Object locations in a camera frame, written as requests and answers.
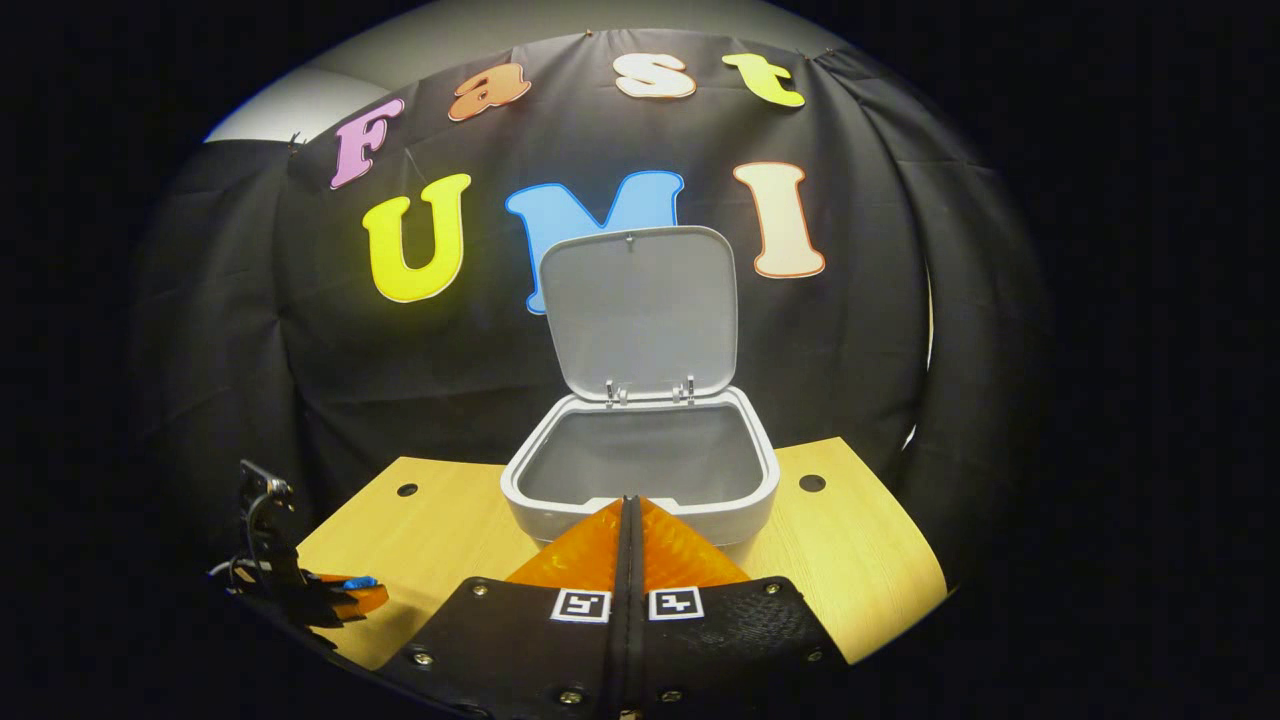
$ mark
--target open lid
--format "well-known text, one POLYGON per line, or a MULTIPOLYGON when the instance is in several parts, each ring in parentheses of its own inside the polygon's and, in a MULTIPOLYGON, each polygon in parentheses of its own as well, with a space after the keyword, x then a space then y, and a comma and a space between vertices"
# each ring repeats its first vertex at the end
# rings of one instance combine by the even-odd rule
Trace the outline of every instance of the open lid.
POLYGON ((737 364, 733 250, 703 227, 611 232, 553 245, 540 265, 564 382, 580 397, 719 392, 737 364))

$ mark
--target wooden tabletop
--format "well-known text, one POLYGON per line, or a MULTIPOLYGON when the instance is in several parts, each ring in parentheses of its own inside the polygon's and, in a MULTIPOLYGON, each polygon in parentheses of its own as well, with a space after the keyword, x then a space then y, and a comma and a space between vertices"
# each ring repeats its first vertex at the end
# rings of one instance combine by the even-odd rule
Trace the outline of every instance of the wooden tabletop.
MULTIPOLYGON (((943 598, 933 551, 893 496, 840 438, 777 451, 768 524, 727 548, 753 578, 783 575, 855 662, 943 598), (800 487, 804 475, 826 480, 800 487)), ((470 577, 502 580, 538 552, 498 487, 502 465, 401 457, 298 546, 314 573, 372 575, 390 600, 367 620, 316 630, 356 664, 381 666, 470 577), (408 483, 417 491, 401 496, 408 483)))

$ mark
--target black fabric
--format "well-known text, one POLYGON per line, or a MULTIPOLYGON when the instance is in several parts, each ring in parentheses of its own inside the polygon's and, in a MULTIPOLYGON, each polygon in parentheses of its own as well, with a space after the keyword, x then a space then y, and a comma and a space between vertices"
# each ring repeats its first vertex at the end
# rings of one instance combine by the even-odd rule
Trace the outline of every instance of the black fabric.
POLYGON ((212 509, 233 496, 219 469, 229 483, 237 455, 256 452, 308 488, 311 521, 397 456, 507 462, 568 388, 545 316, 525 309, 527 240, 506 199, 558 182, 603 220, 626 176, 671 170, 685 181, 678 222, 733 246, 733 384, 773 445, 842 437, 920 527, 948 584, 963 577, 1027 473, 1048 305, 998 181, 908 85, 852 50, 806 59, 692 32, 609 31, 476 59, 393 96, 406 109, 349 184, 329 188, 333 132, 296 155, 211 143, 156 218, 134 313, 141 441, 211 542, 212 509), (687 64, 692 96, 614 87, 614 58, 655 49, 687 64), (751 94, 721 61, 733 53, 788 68, 806 105, 751 94), (521 63, 532 90, 449 120, 453 90, 504 61, 521 63), (754 270, 758 215, 732 170, 764 160, 806 174, 805 220, 827 260, 818 275, 754 270), (406 260, 425 263, 431 214, 419 193, 453 173, 472 178, 461 272, 435 297, 392 302, 372 283, 361 218, 410 197, 406 260), (216 191, 184 190, 206 174, 216 191))

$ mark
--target cable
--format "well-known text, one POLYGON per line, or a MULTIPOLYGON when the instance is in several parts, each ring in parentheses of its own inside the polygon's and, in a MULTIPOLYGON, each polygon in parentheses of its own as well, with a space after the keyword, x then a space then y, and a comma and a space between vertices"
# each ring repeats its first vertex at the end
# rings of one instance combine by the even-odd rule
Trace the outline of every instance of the cable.
POLYGON ((270 583, 266 582, 266 571, 262 570, 262 562, 257 559, 257 548, 253 544, 253 521, 257 519, 257 511, 262 507, 262 503, 271 500, 270 493, 264 493, 257 496, 252 505, 248 506, 248 515, 244 520, 244 539, 248 542, 248 553, 253 559, 253 565, 257 566, 257 579, 266 588, 268 594, 271 600, 279 602, 275 597, 275 591, 271 588, 270 583))

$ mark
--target letter m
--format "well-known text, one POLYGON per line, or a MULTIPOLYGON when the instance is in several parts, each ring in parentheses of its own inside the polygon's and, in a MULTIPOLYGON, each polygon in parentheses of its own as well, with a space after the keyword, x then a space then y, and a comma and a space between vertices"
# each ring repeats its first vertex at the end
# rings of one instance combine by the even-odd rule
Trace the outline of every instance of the letter m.
POLYGON ((535 315, 547 314, 538 266, 553 245, 589 234, 675 225, 676 195, 684 187, 685 179, 676 173, 632 173, 622 178, 603 224, 595 222, 582 202, 563 184, 535 184, 512 193, 507 199, 507 211, 520 215, 525 222, 529 261, 534 272, 534 293, 525 301, 525 307, 535 315))

